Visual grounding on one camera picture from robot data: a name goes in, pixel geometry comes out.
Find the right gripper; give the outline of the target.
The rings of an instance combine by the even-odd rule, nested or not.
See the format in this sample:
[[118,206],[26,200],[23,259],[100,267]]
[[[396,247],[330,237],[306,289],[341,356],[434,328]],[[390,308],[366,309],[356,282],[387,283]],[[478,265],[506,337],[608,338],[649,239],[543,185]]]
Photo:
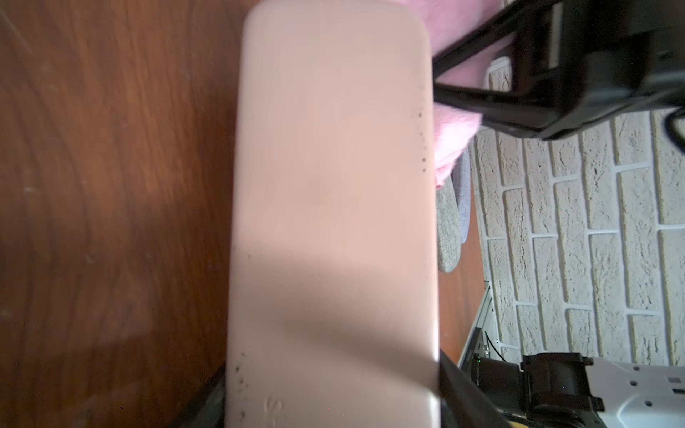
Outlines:
[[543,140],[628,112],[684,110],[682,1],[515,1],[435,55],[433,77],[512,33],[515,93],[435,85],[435,101]]

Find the pink eyeglass case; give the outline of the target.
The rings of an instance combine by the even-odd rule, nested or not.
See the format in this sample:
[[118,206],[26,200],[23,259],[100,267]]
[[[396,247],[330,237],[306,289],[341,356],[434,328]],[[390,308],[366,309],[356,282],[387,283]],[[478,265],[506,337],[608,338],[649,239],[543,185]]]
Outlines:
[[388,1],[264,1],[243,35],[229,427],[436,427],[431,48]]

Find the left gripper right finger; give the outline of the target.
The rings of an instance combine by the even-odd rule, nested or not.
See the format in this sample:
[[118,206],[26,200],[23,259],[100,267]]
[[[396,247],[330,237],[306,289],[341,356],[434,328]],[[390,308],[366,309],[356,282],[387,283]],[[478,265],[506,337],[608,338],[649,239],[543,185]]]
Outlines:
[[439,363],[442,428],[508,428],[507,420],[444,351]]

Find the pink microfiber cloth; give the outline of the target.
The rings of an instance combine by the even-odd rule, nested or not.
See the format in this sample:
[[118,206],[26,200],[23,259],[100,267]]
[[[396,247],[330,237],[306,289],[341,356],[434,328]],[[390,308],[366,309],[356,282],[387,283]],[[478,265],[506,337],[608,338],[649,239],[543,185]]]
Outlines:
[[[427,28],[433,55],[438,55],[500,12],[499,0],[409,0],[403,1]],[[482,88],[496,47],[489,47],[440,77],[453,87]],[[482,115],[435,103],[435,186],[440,189],[451,176],[456,161],[467,149],[482,124]]]

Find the lavender eyeglass case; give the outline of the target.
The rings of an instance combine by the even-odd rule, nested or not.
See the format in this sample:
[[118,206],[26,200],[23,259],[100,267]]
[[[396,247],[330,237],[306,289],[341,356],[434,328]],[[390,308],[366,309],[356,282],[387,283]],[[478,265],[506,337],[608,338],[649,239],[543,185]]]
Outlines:
[[471,214],[471,170],[469,151],[465,150],[455,162],[451,173],[455,200],[460,214],[461,243],[465,244],[469,235]]

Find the grey felt eyeglass case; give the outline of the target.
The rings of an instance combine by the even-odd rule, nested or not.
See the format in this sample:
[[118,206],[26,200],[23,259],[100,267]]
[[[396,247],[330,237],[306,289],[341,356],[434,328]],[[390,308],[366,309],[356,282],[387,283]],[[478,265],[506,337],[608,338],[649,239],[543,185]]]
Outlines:
[[438,270],[451,273],[460,262],[461,215],[451,180],[436,192]]

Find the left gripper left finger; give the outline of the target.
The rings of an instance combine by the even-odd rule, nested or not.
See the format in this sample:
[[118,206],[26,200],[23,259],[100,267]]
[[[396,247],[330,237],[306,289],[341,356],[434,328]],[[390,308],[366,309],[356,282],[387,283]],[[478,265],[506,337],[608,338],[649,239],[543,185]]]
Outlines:
[[225,422],[225,405],[226,365],[222,365],[171,422],[171,427],[221,428]]

